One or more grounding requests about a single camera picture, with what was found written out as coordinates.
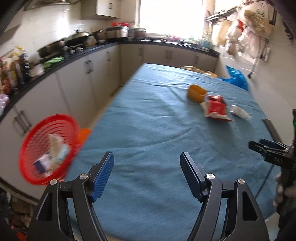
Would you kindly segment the white gloved right hand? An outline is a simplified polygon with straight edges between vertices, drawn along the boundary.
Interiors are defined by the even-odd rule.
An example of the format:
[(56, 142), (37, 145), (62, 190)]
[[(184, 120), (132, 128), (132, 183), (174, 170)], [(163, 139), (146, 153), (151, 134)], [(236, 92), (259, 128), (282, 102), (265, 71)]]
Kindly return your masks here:
[(293, 185), (287, 187), (286, 189), (283, 188), (281, 184), (281, 173), (278, 173), (275, 177), (275, 181), (277, 183), (276, 186), (276, 194), (273, 201), (273, 206), (278, 207), (279, 204), (283, 201), (284, 196), (286, 196), (291, 203), (286, 203), (288, 210), (295, 210), (295, 197), (296, 197), (296, 184), (295, 181)]

